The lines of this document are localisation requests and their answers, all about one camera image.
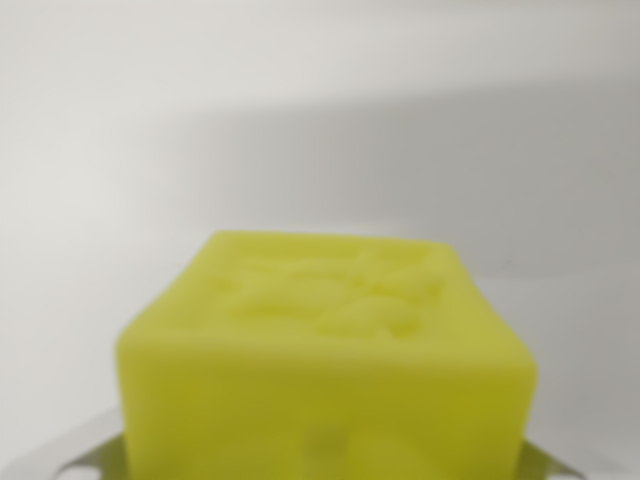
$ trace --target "soap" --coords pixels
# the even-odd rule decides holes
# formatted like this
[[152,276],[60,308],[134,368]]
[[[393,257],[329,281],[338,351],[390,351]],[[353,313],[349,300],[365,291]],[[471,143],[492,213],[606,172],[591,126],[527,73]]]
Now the soap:
[[220,232],[123,332],[132,480],[513,480],[536,367],[454,250]]

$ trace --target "white wall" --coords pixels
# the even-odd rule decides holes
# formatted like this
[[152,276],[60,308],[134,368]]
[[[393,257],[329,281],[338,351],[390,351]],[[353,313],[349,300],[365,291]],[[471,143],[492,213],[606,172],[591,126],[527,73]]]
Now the white wall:
[[640,447],[638,8],[0,4],[0,465],[117,402],[118,330],[213,230],[453,243],[534,421]]

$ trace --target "yellow soap bar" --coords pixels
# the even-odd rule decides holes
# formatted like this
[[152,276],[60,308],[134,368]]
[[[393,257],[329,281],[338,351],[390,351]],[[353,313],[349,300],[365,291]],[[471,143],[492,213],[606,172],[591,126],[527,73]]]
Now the yellow soap bar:
[[435,242],[222,232],[118,344],[133,480],[513,480],[534,361]]

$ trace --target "soap top surface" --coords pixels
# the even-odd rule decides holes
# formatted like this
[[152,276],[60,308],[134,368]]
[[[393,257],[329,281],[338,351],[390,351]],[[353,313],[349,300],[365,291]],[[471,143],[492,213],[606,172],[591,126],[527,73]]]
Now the soap top surface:
[[134,322],[194,348],[482,352],[514,335],[451,247],[348,235],[220,232]]

